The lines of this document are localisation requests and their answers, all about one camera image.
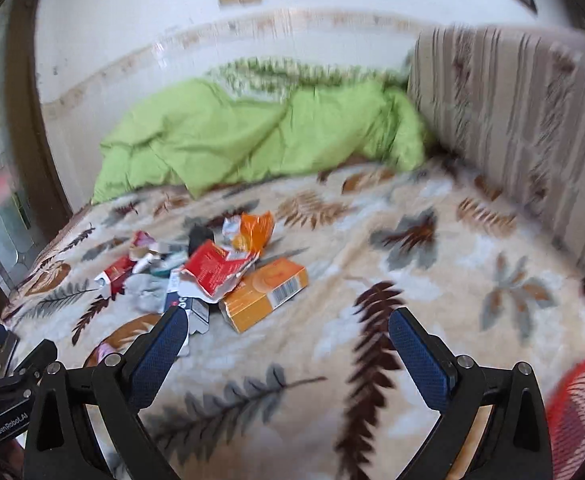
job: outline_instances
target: orange wrapper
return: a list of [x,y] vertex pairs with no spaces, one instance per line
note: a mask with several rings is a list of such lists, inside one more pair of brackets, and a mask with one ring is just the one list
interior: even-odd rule
[[261,253],[270,241],[274,218],[268,211],[263,215],[241,215],[239,234],[232,239],[232,247],[241,252]]

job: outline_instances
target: bed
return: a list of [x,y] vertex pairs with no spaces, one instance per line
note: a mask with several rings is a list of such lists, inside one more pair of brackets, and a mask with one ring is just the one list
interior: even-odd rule
[[[154,187],[85,209],[40,255],[3,313],[20,338],[13,365],[43,338],[56,343],[66,367],[91,365],[101,342],[123,352],[153,327],[165,280],[138,278],[114,296],[94,282],[127,253],[136,231],[179,245],[195,223],[218,226],[238,212],[271,211],[277,222],[261,263],[287,257],[302,264],[309,286],[242,334],[213,312],[209,332],[191,336],[189,355],[140,412],[182,478],[396,478],[437,419],[387,336],[398,304],[455,354],[490,367],[529,362],[547,399],[585,358],[585,258],[574,257],[581,239],[574,222],[559,222],[558,234],[545,213],[556,202],[554,166],[542,167],[550,188],[536,200],[528,200],[534,180],[518,184],[532,160],[519,155],[553,147],[528,142],[524,127],[503,133],[500,125],[511,121],[500,110],[517,110],[516,98],[530,95],[518,81],[528,81],[530,92],[547,89],[557,66],[561,81],[570,66],[567,79],[580,81],[581,61],[549,56],[559,60],[547,63],[550,76],[505,74],[499,83],[509,44],[520,46],[519,59],[522,45],[538,47],[526,37],[450,29],[419,40],[411,97],[441,142],[462,156],[439,156],[404,174],[357,164],[198,200],[184,187]],[[440,79],[432,77],[435,66]],[[479,66],[488,67],[485,81]],[[512,94],[490,89],[495,80],[494,88],[519,89],[509,105],[504,96]],[[491,106],[478,106],[486,96]],[[542,119],[540,134],[547,131]],[[518,154],[511,173],[495,170],[489,156],[502,133]],[[583,179],[572,182],[573,194],[579,186],[585,189]],[[98,413],[91,415],[109,463],[124,475]],[[480,422],[451,478],[463,475]]]

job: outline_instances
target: trash pile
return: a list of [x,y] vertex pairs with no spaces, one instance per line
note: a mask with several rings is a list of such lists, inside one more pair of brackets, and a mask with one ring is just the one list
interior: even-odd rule
[[[245,332],[307,286],[307,271],[286,258],[255,269],[274,230],[270,212],[224,219],[219,233],[194,225],[189,243],[169,244],[146,232],[135,233],[130,251],[101,272],[95,281],[113,296],[131,276],[142,273],[168,278],[164,302],[157,314],[179,306],[188,314],[188,336],[179,356],[189,354],[190,336],[209,329],[210,310],[217,307],[239,333]],[[107,342],[97,360],[113,350]]]

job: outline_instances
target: green comforter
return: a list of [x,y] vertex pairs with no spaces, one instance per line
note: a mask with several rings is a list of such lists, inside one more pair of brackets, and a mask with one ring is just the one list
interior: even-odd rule
[[135,106],[101,143],[93,203],[161,184],[198,197],[216,184],[328,170],[353,154],[400,171],[423,162],[426,128],[387,73],[301,76],[303,65],[273,73],[251,62]]

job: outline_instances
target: leaf pattern blanket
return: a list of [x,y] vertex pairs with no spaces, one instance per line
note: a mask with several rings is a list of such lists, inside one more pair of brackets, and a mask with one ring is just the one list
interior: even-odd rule
[[399,305],[455,354],[530,362],[546,398],[585,357],[585,280],[569,257],[482,176],[433,160],[411,174],[363,164],[197,201],[161,187],[94,206],[13,294],[3,314],[20,338],[12,365],[42,338],[66,367],[91,365],[101,341],[125,351],[153,327],[163,282],[130,279],[108,296],[93,281],[135,231],[179,245],[197,222],[267,210],[277,223],[262,263],[293,259],[310,285],[240,335],[211,314],[140,412],[183,478],[396,478],[437,420],[387,335]]

